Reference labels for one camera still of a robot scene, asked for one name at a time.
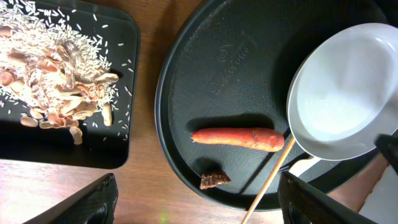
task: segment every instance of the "wooden table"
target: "wooden table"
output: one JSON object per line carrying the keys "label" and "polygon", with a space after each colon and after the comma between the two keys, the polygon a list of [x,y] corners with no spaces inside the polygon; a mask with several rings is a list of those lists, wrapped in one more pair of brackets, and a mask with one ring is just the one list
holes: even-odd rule
{"label": "wooden table", "polygon": [[[200,0],[91,0],[122,9],[141,30],[129,160],[116,170],[0,160],[0,223],[21,223],[107,172],[119,187],[115,223],[240,223],[244,212],[215,205],[185,186],[169,167],[155,132],[157,79],[173,39]],[[379,158],[333,198],[358,210],[386,161]],[[357,187],[364,183],[362,191]],[[282,223],[280,211],[254,213],[249,223]]]}

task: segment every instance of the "tray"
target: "tray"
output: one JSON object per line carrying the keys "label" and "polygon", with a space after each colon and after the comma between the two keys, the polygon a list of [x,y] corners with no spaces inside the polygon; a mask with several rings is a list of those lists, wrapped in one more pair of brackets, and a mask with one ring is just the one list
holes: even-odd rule
{"label": "tray", "polygon": [[[24,105],[22,102],[14,105],[5,100],[4,96],[0,96],[0,100],[6,102],[4,107],[0,108],[0,141],[2,142],[0,158],[103,169],[120,167],[127,161],[129,155],[134,97],[128,94],[124,86],[134,92],[140,43],[138,26],[131,16],[119,9],[81,1],[36,2],[37,9],[57,10],[58,7],[65,16],[70,16],[67,22],[72,29],[78,30],[76,24],[79,23],[83,34],[103,36],[101,55],[105,56],[104,42],[108,41],[107,57],[112,62],[111,71],[120,77],[116,83],[119,88],[119,97],[115,95],[114,99],[118,100],[116,106],[119,110],[113,111],[114,121],[111,127],[103,124],[101,113],[95,113],[94,116],[81,121],[83,144],[75,146],[68,129],[43,130],[21,126],[19,123],[21,113],[28,113],[29,110],[22,107]],[[98,21],[94,20],[93,13],[96,14]],[[38,17],[47,18],[42,13]],[[52,21],[54,23],[59,19],[60,17],[53,17]],[[118,46],[118,43],[124,43],[123,47]],[[122,67],[122,63],[128,63],[128,66]],[[93,122],[98,124],[98,128],[92,126]],[[122,129],[121,126],[124,124],[127,124],[129,128]]]}
{"label": "tray", "polygon": [[[201,128],[265,127],[284,133],[288,143],[287,93],[306,56],[345,28],[367,22],[397,25],[394,7],[397,3],[370,0],[202,2],[180,29],[157,86],[157,134],[174,172],[198,195],[247,210],[282,151],[197,144],[190,139],[192,133]],[[349,161],[320,161],[300,178],[330,192],[377,154],[374,150]],[[307,157],[296,145],[281,170]],[[216,168],[232,183],[200,190],[200,176]],[[279,179],[271,183],[257,211],[280,208]]]}

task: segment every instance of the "orange carrot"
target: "orange carrot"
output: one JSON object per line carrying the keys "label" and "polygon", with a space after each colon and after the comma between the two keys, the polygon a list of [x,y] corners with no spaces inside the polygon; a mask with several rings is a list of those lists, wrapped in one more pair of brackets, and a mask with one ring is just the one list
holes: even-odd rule
{"label": "orange carrot", "polygon": [[203,144],[243,146],[266,152],[279,151],[285,143],[281,133],[268,128],[208,128],[193,133],[192,139]]}

